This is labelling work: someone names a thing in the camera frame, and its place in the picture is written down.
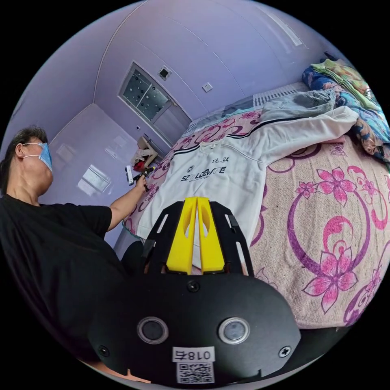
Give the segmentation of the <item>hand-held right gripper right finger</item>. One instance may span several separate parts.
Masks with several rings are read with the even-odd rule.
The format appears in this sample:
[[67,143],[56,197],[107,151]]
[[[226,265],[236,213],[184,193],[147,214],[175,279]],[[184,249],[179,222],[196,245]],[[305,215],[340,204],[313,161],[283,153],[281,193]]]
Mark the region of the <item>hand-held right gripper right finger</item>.
[[199,251],[202,272],[223,272],[225,261],[210,202],[198,197]]

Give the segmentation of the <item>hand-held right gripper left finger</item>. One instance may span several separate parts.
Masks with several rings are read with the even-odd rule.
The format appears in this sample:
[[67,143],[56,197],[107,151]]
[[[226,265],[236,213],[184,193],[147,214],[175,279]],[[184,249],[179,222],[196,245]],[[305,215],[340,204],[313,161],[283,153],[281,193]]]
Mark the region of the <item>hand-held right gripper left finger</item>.
[[170,273],[191,273],[197,215],[197,198],[186,198],[166,262]]

